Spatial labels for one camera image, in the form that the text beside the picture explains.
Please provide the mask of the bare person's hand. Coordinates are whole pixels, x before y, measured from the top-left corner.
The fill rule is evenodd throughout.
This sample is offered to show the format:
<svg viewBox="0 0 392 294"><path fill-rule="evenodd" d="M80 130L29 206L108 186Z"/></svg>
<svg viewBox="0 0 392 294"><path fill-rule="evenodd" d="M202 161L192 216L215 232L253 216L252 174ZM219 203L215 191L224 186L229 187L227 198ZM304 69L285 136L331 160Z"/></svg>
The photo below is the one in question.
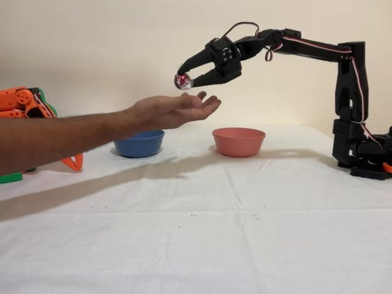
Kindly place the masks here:
<svg viewBox="0 0 392 294"><path fill-rule="evenodd" d="M186 123L205 120L221 105L216 96L205 92L193 96L154 96L142 99L127 109L130 123L136 132L157 129L176 129Z"/></svg>

